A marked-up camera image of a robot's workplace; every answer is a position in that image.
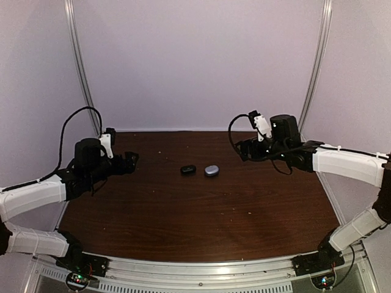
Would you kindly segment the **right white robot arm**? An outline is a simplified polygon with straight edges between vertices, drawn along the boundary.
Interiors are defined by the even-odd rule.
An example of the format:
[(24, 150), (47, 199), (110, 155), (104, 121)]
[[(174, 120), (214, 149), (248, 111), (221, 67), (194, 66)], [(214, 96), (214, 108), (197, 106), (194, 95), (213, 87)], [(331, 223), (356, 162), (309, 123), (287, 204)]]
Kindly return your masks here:
[(257, 137), (230, 142), (242, 161), (282, 161), (289, 170), (330, 173), (379, 188), (378, 197), (370, 207), (333, 230), (320, 243), (319, 251), (313, 256), (317, 269), (328, 268), (348, 246), (390, 224), (390, 155), (315, 140), (304, 142), (292, 115), (275, 115), (267, 120), (254, 110), (243, 117), (249, 119)]

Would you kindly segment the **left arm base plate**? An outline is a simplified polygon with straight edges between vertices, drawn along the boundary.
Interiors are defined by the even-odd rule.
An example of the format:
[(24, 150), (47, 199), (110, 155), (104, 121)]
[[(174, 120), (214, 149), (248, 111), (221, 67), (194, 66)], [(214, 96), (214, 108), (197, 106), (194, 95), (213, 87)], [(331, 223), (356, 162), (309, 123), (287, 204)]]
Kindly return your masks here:
[(109, 264), (108, 258), (90, 255), (88, 253), (81, 253), (73, 259), (69, 257), (54, 257), (54, 259), (56, 260), (57, 266), (91, 278), (105, 277)]

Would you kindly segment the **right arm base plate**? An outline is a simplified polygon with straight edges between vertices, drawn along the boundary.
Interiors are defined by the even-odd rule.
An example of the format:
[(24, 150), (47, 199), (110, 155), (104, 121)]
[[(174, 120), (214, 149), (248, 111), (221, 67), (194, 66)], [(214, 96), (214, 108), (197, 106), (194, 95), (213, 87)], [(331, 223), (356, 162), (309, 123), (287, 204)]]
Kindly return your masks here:
[(291, 259), (296, 276), (308, 275), (325, 270), (331, 270), (333, 265), (342, 266), (345, 260), (342, 256), (331, 259), (320, 256), (318, 252), (308, 255), (298, 255)]

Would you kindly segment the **black earbud charging case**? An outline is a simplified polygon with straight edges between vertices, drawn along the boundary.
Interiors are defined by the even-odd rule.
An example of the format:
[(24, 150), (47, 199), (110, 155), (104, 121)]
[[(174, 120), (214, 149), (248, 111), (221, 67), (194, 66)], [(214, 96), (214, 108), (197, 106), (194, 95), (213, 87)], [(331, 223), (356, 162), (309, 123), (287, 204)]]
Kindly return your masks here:
[(195, 165), (185, 165), (180, 168), (182, 175), (192, 175), (196, 172), (197, 168)]

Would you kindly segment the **blue oval case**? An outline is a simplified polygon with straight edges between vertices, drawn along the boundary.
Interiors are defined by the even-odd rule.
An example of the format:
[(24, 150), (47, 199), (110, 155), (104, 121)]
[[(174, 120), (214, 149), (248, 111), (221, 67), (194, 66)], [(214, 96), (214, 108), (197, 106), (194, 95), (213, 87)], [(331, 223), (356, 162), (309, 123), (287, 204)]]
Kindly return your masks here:
[(204, 174), (207, 177), (217, 176), (219, 172), (220, 168), (217, 165), (209, 165), (204, 169)]

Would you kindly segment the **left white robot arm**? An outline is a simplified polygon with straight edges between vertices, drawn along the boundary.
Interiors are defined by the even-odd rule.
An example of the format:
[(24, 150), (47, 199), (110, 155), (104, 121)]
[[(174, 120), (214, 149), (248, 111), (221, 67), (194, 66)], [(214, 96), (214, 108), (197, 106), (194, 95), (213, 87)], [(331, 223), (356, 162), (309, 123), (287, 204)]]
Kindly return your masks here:
[(94, 194), (95, 185), (110, 176), (131, 174), (139, 155), (114, 154), (108, 134), (76, 143), (75, 155), (66, 168), (43, 179), (1, 189), (1, 254), (25, 253), (62, 258), (75, 271), (88, 265), (79, 240), (64, 231), (40, 231), (14, 225), (10, 220), (20, 214), (74, 200), (84, 193)]

